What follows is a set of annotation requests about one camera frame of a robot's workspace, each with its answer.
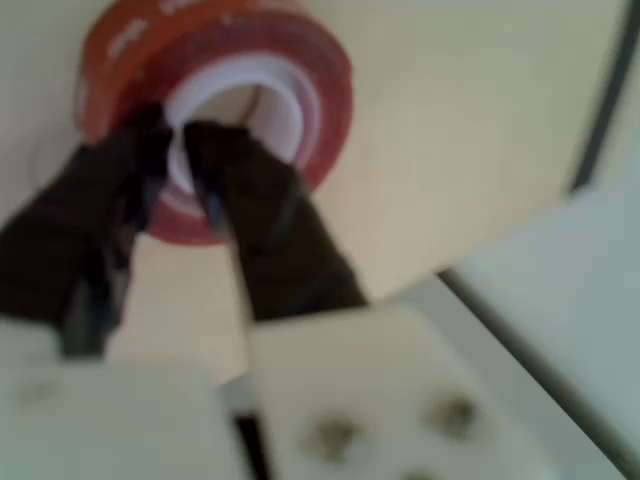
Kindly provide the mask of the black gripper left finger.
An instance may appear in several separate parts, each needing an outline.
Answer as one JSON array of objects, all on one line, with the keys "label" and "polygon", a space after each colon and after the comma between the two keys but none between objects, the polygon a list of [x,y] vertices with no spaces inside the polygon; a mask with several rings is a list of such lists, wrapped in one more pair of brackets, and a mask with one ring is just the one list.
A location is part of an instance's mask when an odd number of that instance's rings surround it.
[{"label": "black gripper left finger", "polygon": [[130,262],[168,178],[168,122],[144,106],[1,227],[1,323],[53,335],[67,358],[100,357],[121,322]]}]

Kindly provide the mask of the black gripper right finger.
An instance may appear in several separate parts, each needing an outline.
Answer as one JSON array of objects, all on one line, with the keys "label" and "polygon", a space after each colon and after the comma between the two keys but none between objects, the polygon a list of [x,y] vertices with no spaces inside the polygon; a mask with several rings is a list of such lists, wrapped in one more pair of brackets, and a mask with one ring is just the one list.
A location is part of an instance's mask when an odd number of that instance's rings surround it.
[{"label": "black gripper right finger", "polygon": [[230,233],[255,322],[367,306],[293,166],[244,127],[195,121],[183,141],[200,202]]}]

